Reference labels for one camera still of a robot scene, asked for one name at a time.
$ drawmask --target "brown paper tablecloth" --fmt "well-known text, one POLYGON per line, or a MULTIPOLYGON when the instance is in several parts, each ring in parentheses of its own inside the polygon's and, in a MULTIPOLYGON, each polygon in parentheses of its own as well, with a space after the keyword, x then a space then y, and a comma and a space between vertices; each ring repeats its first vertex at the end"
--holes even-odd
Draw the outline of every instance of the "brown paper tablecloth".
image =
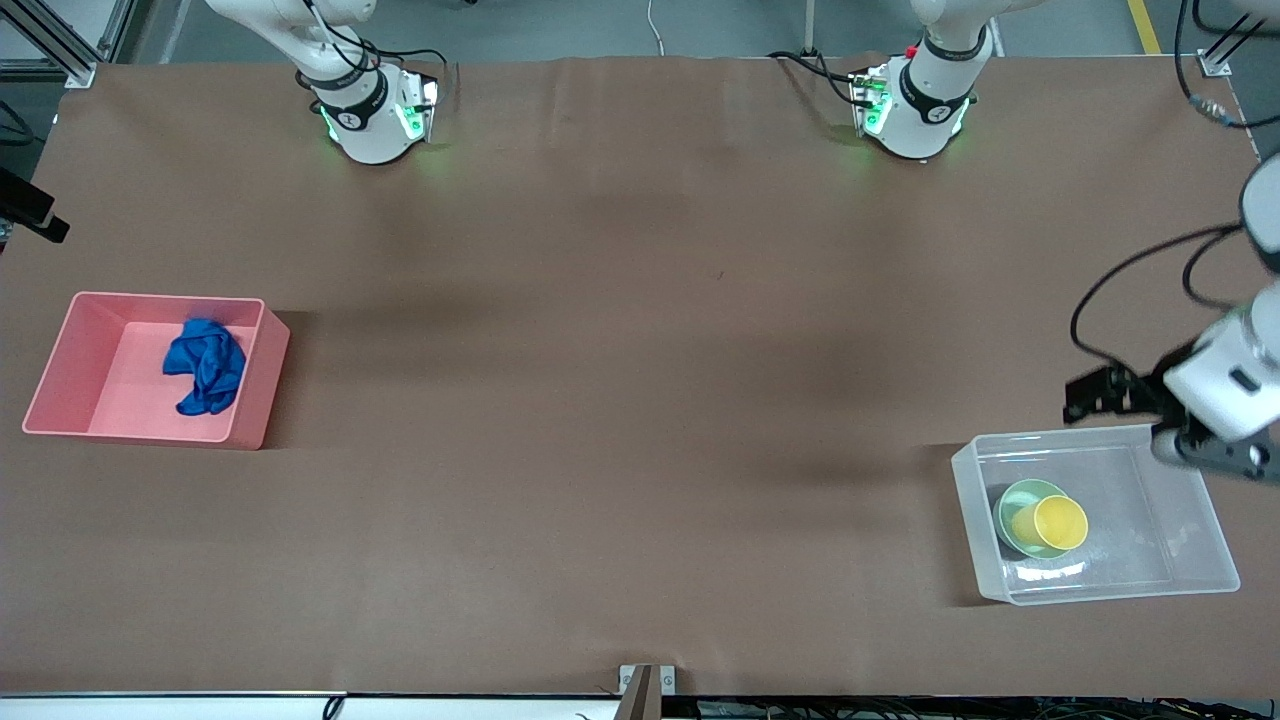
MULTIPOLYGON (((1247 697, 1280 687, 1280 489, 1211 478, 1234 594, 977 596, 948 459, 1060 427, 1066 323, 1231 220, 1248 140, 1165 59, 998 60, 928 164, 769 60, 463 67, 348 161, 284 65, 105 67, 0 260, 0 689, 1247 697), (81 290, 262 297, 268 448, 20 433, 81 290)), ((1083 332, 1147 365, 1185 255, 1083 332)), ((1243 238, 1198 270, 1243 299, 1243 238)))

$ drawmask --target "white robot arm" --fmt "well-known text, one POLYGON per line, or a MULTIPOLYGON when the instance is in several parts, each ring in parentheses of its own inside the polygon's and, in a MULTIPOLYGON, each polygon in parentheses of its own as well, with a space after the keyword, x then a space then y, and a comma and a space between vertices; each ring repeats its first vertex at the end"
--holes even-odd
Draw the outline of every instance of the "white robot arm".
POLYGON ((925 26, 910 56, 895 56, 854 78, 860 133, 902 158, 937 155, 960 132, 973 83, 991 58, 987 23, 1044 0, 911 0, 925 26))
MULTIPOLYGON (((1240 193, 1242 227, 1263 264, 1280 274, 1277 199, 1280 155, 1262 163, 1240 193)), ((1280 480, 1270 436, 1280 420, 1280 281, 1144 377, 1107 365, 1068 383, 1064 421, 1096 413, 1158 415, 1152 450, 1165 461, 1280 480)))
POLYGON ((389 163, 428 138, 438 83, 370 53, 348 26, 376 0, 207 0, 298 67, 320 99, 329 137, 358 163, 389 163))

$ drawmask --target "yellow cup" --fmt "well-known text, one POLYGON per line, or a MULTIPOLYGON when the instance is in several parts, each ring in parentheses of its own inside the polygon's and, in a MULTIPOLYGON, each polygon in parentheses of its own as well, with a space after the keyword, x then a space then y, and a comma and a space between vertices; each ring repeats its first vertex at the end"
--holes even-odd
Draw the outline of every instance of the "yellow cup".
POLYGON ((1089 519, 1080 503, 1055 495, 1014 512, 1009 532, 1019 542, 1075 550, 1089 536, 1089 519))

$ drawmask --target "black label band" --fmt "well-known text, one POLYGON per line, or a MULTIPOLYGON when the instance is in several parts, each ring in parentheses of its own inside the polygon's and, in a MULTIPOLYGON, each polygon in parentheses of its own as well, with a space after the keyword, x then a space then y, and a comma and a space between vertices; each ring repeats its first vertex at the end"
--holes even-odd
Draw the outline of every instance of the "black label band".
POLYGON ((968 92, 954 100, 938 100, 937 97, 925 95, 911 82, 911 63, 902 67, 899 86, 902 88, 902 99, 920 113, 920 120, 927 126, 938 126, 947 122, 969 100, 968 92))
POLYGON ((982 26, 982 31, 978 32, 978 45, 974 45, 973 50, 965 50, 963 53, 956 53, 955 50, 943 50, 929 40, 929 33, 924 33, 924 47, 934 58, 942 58, 943 60, 950 60, 952 63, 963 63, 965 60, 973 60, 982 53, 982 46, 987 44, 987 26, 982 26))
POLYGON ((306 74, 302 77, 307 78, 307 83, 311 85, 312 90, 342 90, 356 85, 360 82, 361 76, 369 72, 369 53, 365 49, 360 50, 360 61, 355 63, 355 65, 349 73, 337 79, 316 79, 306 74))
POLYGON ((369 127, 369 118, 374 117, 374 113, 383 109, 383 104, 387 101, 388 82, 387 76, 378 72, 378 87, 374 92, 347 108, 339 108, 337 105, 324 104, 325 114, 333 119, 333 122, 342 126, 343 129, 361 131, 369 127))

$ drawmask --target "blue cloth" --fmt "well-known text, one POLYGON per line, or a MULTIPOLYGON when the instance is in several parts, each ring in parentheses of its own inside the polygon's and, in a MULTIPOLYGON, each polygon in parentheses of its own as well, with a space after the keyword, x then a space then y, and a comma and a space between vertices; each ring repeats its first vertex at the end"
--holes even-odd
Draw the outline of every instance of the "blue cloth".
POLYGON ((244 351, 223 325, 191 319, 182 324, 182 334, 169 343, 164 374, 196 377, 196 387, 178 404, 178 413, 216 415, 236 402, 244 374, 244 351))

